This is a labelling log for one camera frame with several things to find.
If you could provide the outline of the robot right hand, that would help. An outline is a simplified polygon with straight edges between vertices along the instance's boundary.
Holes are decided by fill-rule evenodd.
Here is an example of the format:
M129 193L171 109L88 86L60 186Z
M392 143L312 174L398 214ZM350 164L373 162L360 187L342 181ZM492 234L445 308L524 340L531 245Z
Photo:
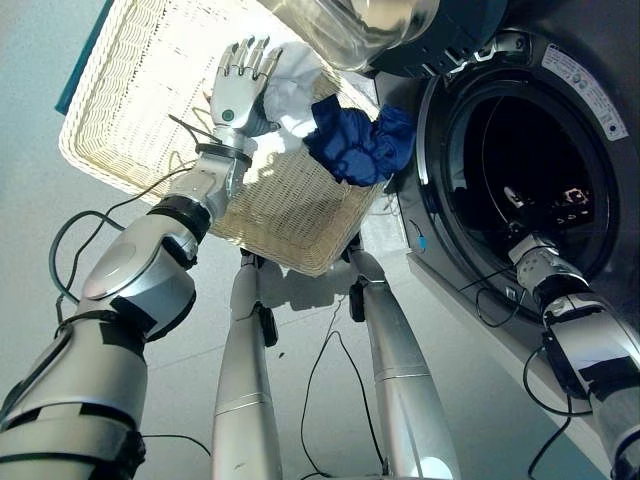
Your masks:
M558 231L593 220L593 194L586 187L571 186L535 196L505 186L503 195L509 204L508 231L518 239L534 233L554 237Z

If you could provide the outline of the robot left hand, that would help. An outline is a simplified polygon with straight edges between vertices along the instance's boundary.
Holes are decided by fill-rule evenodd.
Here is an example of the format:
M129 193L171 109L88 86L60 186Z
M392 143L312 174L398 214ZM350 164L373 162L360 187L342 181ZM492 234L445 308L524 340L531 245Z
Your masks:
M216 131L258 137L280 129L267 117L264 97L282 49L267 51L270 37L230 44L219 61L209 100Z

